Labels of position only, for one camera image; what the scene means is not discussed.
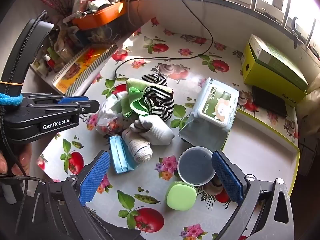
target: blue face mask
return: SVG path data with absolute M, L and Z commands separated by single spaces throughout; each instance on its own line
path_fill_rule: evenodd
M 112 136 L 109 140 L 113 166 L 116 173 L 119 174 L 127 171 L 133 171 L 138 166 L 138 163 L 134 161 L 121 136 Z

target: rubber band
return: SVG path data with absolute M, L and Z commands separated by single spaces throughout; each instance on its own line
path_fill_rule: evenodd
M 10 97 L 0 93 L 0 106 L 18 106 L 23 100 L 22 94 L 18 97 Z
M 10 83 L 10 82 L 4 82 L 4 81 L 0 81 L 0 84 L 15 85 L 15 86 L 22 86 L 23 85 L 23 83 Z

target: metal bolt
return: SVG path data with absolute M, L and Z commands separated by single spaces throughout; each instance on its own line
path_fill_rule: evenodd
M 283 180 L 282 178 L 277 178 L 277 182 L 278 182 L 279 184 L 284 184 L 284 180 Z
M 252 174 L 247 175 L 247 180 L 254 181 L 256 178 Z
M 76 175 L 72 174 L 68 176 L 69 181 L 74 181 L 76 179 Z

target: striped cloth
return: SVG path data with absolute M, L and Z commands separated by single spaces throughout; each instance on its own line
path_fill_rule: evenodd
M 161 74 L 145 75 L 144 81 L 167 85 L 166 78 Z M 159 87 L 147 87 L 143 95 L 145 103 L 148 105 L 149 114 L 158 115 L 163 121 L 171 118 L 173 113 L 173 91 L 169 93 Z

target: human hand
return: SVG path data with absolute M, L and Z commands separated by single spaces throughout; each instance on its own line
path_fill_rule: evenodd
M 23 148 L 20 150 L 19 154 L 19 161 L 25 170 L 26 174 L 29 175 L 29 170 L 30 170 L 30 160 L 31 160 L 31 155 L 32 155 L 32 147 L 31 143 L 28 143 L 23 146 Z M 5 161 L 2 153 L 0 152 L 0 173 L 6 174 L 8 171 L 8 166 L 7 162 Z M 15 164 L 12 169 L 12 173 L 17 176 L 23 175 L 17 164 Z

